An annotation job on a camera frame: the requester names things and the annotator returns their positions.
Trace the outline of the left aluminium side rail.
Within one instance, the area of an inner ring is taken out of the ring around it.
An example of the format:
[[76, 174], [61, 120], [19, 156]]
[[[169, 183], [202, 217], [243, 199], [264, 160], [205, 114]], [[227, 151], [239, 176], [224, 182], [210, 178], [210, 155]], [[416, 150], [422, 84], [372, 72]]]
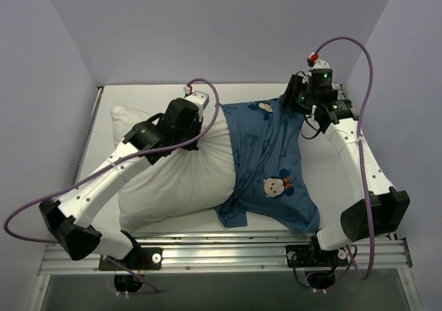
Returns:
[[[105, 95], [106, 87], [99, 87], [88, 127], [86, 143], [75, 176], [75, 184], [87, 179], [89, 175], [101, 169], [102, 165], [106, 166], [108, 164], [107, 158], [114, 150], [109, 109], [102, 108]], [[90, 202], [85, 201], [87, 192], [84, 191], [90, 183], [91, 180], [86, 181], [60, 197], [60, 210], [66, 217], [76, 218], [81, 213], [83, 205]]]

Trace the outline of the white pillow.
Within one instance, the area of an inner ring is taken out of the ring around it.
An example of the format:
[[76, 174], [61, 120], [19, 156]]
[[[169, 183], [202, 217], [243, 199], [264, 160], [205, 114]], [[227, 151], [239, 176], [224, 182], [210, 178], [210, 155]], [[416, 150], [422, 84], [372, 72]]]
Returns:
[[233, 193], [231, 139], [220, 111], [197, 151], [176, 149], [137, 174], [119, 191], [119, 223], [133, 232], [168, 218], [221, 205]]

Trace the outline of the right aluminium side rail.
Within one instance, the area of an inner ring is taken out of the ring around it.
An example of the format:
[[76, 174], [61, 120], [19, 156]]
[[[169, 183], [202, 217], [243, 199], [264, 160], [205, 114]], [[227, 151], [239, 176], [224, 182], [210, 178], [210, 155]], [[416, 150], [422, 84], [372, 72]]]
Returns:
[[334, 84], [334, 90], [336, 90], [338, 93], [338, 100], [345, 99], [344, 86], [342, 84]]

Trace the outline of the aluminium side rail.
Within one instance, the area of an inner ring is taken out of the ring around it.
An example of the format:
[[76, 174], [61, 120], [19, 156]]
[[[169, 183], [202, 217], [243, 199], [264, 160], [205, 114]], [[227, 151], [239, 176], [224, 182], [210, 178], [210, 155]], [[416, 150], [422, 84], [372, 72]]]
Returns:
[[344, 86], [342, 84], [334, 84], [334, 90], [336, 90], [338, 93], [338, 100], [345, 99]]
[[[101, 169], [102, 165], [106, 166], [108, 164], [107, 158], [114, 150], [109, 109], [102, 108], [105, 95], [106, 87], [99, 87], [88, 127], [86, 143], [75, 176], [75, 184], [87, 179], [89, 175]], [[87, 192], [84, 191], [90, 183], [91, 180], [86, 181], [60, 197], [60, 210], [66, 217], [76, 218], [81, 213], [83, 205], [90, 202], [85, 201]]]

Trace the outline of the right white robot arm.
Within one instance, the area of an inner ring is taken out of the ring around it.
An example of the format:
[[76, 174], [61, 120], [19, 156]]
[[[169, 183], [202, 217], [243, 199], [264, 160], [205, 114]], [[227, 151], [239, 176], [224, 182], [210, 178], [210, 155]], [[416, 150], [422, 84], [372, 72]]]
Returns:
[[361, 116], [348, 99], [340, 100], [332, 87], [330, 68], [311, 69], [306, 76], [293, 74], [282, 97], [282, 105], [312, 117], [319, 132], [331, 142], [349, 177], [354, 199], [324, 224], [317, 241], [307, 246], [308, 259], [323, 264], [332, 250], [398, 229], [410, 197], [398, 191], [383, 173], [363, 137]]

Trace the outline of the blue cartoon print pillowcase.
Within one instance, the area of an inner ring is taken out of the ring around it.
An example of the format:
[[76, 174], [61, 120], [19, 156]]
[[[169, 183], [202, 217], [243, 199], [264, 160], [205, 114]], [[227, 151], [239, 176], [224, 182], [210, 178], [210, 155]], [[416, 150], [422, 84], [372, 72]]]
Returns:
[[247, 226], [247, 213], [270, 217], [298, 234], [318, 230], [320, 213], [302, 178], [302, 115], [281, 98], [222, 105], [233, 152], [232, 195], [215, 208], [225, 227]]

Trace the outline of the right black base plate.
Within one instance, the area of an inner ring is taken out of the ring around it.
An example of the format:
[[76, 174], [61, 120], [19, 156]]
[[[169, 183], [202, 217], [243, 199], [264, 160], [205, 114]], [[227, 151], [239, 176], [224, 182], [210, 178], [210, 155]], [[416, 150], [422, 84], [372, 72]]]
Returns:
[[286, 245], [285, 255], [288, 267], [320, 267], [319, 252], [309, 245]]

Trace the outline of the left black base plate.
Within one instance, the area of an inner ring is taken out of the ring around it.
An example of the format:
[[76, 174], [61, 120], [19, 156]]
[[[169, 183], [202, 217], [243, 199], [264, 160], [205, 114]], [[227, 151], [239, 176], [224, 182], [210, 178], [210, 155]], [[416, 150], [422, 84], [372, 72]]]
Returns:
[[140, 247], [137, 250], [133, 249], [124, 259], [115, 260], [117, 264], [107, 258], [101, 258], [98, 270], [124, 271], [122, 266], [134, 272], [160, 270], [162, 268], [162, 254], [163, 249], [161, 247]]

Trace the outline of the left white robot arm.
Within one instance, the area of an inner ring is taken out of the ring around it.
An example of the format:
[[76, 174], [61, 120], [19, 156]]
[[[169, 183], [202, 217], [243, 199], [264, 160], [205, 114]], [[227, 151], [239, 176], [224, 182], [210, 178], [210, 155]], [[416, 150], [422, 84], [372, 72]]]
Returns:
[[199, 92], [170, 101], [164, 113], [135, 124], [83, 185], [40, 203], [46, 227], [72, 260], [99, 254], [114, 258], [124, 269], [138, 264], [142, 248], [128, 232], [106, 233], [92, 222], [125, 184], [170, 155], [177, 144], [187, 151], [197, 149], [194, 138], [200, 134], [208, 103], [208, 95]]

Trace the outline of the aluminium front rail frame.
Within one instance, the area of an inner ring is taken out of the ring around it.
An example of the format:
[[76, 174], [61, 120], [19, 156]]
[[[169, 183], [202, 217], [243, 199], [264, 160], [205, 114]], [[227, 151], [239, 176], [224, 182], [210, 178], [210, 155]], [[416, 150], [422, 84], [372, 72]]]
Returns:
[[[412, 259], [405, 239], [376, 238], [374, 270], [411, 268]], [[138, 238], [142, 247], [162, 249], [158, 274], [279, 272], [288, 270], [288, 245], [308, 245], [309, 239], [288, 231], [209, 232], [188, 234], [147, 234]], [[355, 243], [356, 262], [364, 269], [369, 260], [369, 241]], [[49, 246], [38, 271], [40, 275], [105, 274], [99, 270], [98, 255], [72, 261], [60, 246]]]

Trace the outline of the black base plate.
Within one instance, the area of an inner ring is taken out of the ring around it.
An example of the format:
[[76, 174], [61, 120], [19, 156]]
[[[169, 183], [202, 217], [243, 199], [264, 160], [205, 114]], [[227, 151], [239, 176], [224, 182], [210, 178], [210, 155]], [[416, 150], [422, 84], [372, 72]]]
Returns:
[[286, 245], [285, 255], [288, 267], [320, 267], [319, 252], [309, 245]]
[[160, 270], [162, 268], [162, 254], [163, 249], [161, 247], [140, 247], [137, 250], [133, 249], [124, 259], [115, 260], [117, 264], [107, 258], [101, 258], [98, 270], [124, 271], [122, 266], [134, 272]]

